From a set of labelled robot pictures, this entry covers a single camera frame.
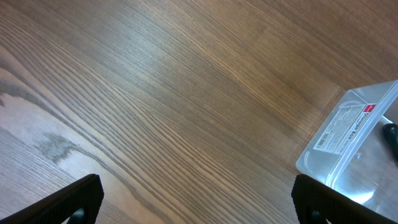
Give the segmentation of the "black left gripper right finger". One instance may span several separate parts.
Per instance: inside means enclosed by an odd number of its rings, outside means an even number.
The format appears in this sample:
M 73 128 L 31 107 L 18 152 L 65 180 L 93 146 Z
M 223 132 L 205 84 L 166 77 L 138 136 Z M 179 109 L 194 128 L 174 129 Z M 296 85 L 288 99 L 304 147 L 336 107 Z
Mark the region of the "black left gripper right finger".
M 396 224 L 305 174 L 296 176 L 291 196 L 301 224 Z

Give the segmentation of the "black red handled screwdriver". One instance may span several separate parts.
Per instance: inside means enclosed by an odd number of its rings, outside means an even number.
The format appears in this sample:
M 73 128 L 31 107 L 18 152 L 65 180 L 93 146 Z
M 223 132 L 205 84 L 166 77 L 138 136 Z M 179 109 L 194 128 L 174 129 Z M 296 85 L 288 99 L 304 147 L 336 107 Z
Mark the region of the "black red handled screwdriver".
M 383 137 L 391 150 L 392 155 L 397 162 L 398 160 L 398 141 L 397 141 L 397 125 L 394 123 L 385 124 L 382 127 Z

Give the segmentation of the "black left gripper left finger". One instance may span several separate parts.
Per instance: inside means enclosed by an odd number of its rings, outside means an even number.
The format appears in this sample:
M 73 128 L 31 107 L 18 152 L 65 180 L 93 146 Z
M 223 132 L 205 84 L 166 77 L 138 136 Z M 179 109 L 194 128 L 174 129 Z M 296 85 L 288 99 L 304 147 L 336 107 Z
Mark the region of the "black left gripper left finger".
M 1 220 L 1 224 L 95 223 L 104 199 L 97 174 L 89 174 Z

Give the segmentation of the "clear plastic storage container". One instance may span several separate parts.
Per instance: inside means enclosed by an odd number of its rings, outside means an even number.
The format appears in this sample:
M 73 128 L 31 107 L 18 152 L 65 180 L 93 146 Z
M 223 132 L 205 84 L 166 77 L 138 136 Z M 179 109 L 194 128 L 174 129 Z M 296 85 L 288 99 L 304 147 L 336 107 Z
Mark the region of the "clear plastic storage container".
M 397 125 L 397 81 L 348 90 L 295 163 L 303 174 L 396 222 L 397 162 L 382 134 Z

